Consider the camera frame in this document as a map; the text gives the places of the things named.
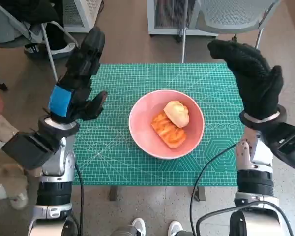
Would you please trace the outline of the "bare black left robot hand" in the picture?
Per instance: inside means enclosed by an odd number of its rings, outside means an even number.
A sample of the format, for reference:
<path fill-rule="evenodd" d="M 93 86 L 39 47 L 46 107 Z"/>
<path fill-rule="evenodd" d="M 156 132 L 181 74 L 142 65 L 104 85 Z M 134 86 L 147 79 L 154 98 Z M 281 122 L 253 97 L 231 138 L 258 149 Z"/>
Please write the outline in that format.
<path fill-rule="evenodd" d="M 105 34 L 93 27 L 74 49 L 66 63 L 65 75 L 56 83 L 49 101 L 52 120 L 69 124 L 78 119 L 94 120 L 103 111 L 108 93 L 101 91 L 89 100 L 93 75 L 100 67 L 100 58 L 105 44 Z"/>

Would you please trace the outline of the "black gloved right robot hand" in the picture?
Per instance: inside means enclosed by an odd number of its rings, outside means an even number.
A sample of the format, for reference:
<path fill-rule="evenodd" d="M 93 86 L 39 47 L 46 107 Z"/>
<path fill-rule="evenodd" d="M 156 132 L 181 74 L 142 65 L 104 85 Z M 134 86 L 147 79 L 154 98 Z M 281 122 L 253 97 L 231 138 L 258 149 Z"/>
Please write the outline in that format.
<path fill-rule="evenodd" d="M 245 113 L 263 120 L 278 111 L 284 84 L 281 66 L 270 67 L 261 52 L 248 44 L 213 40 L 207 47 L 212 58 L 224 60 L 232 71 Z"/>

